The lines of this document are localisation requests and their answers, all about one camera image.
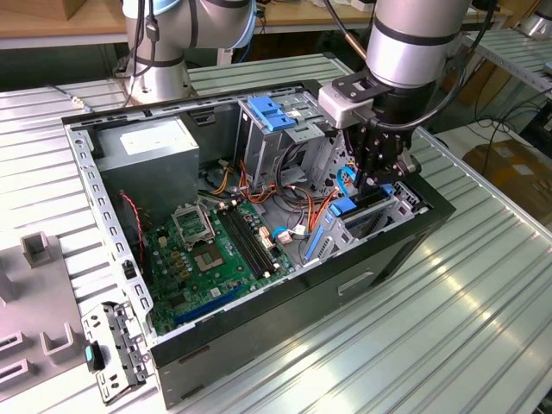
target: cardboard box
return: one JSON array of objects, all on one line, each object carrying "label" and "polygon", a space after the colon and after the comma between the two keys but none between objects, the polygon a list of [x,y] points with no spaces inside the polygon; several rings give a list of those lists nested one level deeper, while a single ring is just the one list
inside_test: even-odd
[{"label": "cardboard box", "polygon": [[[479,145],[463,160],[481,173],[488,145]],[[492,145],[485,178],[544,226],[552,223],[552,167],[517,140]]]},{"label": "cardboard box", "polygon": [[27,15],[69,20],[86,0],[0,0],[0,9]]}]

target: ram slot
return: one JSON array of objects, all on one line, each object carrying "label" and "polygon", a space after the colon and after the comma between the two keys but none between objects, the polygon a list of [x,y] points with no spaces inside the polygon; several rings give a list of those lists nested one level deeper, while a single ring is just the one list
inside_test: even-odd
[{"label": "ram slot", "polygon": [[230,212],[230,218],[234,220],[235,225],[238,226],[238,228],[246,235],[248,244],[254,249],[255,255],[262,261],[265,272],[272,273],[274,270],[274,264],[268,257],[266,250],[254,236],[253,232],[249,229],[248,224],[242,215],[234,210]]},{"label": "ram slot", "polygon": [[219,214],[218,218],[228,232],[230,239],[234,242],[235,246],[240,252],[241,257],[243,257],[243,259],[248,264],[249,269],[251,270],[251,272],[253,272],[255,278],[258,279],[262,277],[264,271],[262,270],[261,265],[255,260],[253,254],[250,252],[248,245],[242,238],[242,235],[240,235],[240,230],[234,225],[232,220],[230,220],[230,217],[227,215],[226,212]]},{"label": "ram slot", "polygon": [[250,261],[254,263],[254,266],[250,265],[250,267],[254,269],[255,278],[260,279],[266,275],[266,272],[273,273],[274,264],[252,234],[243,217],[235,210],[225,212],[225,216],[229,219],[228,223],[235,233],[235,240],[233,240],[241,255],[244,256],[248,264]]}]

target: blue pcie slot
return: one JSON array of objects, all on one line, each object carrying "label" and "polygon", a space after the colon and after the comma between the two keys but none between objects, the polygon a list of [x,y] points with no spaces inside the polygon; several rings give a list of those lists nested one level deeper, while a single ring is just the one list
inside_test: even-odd
[{"label": "blue pcie slot", "polygon": [[201,306],[199,306],[194,310],[190,310],[189,312],[186,312],[180,315],[179,317],[175,317],[173,319],[174,324],[180,325],[182,323],[190,322],[191,320],[196,319],[197,317],[201,317],[206,313],[214,311],[216,308],[220,308],[221,306],[229,304],[235,299],[236,293],[238,293],[241,289],[243,289],[243,285],[239,285],[235,287],[232,291],[226,293],[220,298],[211,300],[208,304],[202,304]]}]

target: green circuit board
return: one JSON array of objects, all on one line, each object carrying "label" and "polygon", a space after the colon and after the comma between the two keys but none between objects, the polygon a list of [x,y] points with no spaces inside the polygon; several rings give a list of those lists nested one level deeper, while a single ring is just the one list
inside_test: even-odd
[{"label": "green circuit board", "polygon": [[[253,206],[240,204],[237,212],[260,242],[258,228],[263,224]],[[220,222],[218,213],[211,210],[206,216],[215,238],[200,242],[193,248],[185,248],[172,219],[145,233],[152,261],[152,277],[146,283],[154,300],[151,316],[158,335],[164,335],[179,324],[241,298],[294,270],[287,256],[275,246],[267,250],[267,255],[273,263],[279,264],[279,269],[268,278],[255,278]],[[193,216],[178,222],[184,234],[196,234],[203,229]]]}]

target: aluminum extrusion table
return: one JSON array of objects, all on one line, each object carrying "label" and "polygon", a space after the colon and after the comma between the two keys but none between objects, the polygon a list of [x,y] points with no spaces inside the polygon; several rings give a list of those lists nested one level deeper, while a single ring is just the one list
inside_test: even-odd
[{"label": "aluminum extrusion table", "polygon": [[[469,46],[476,37],[470,33],[463,41]],[[514,28],[488,31],[475,52],[539,92],[552,88],[552,76],[543,70],[552,61],[552,39],[535,41]]]},{"label": "aluminum extrusion table", "polygon": [[[201,93],[348,72],[322,55],[191,71]],[[106,80],[66,86],[97,110]],[[81,312],[121,300],[46,88],[0,94],[0,244],[58,235]],[[422,175],[457,209],[398,274],[171,412],[531,412],[552,386],[552,235],[423,130]],[[104,408],[86,366],[2,404],[12,412],[163,412],[155,378]]]}]

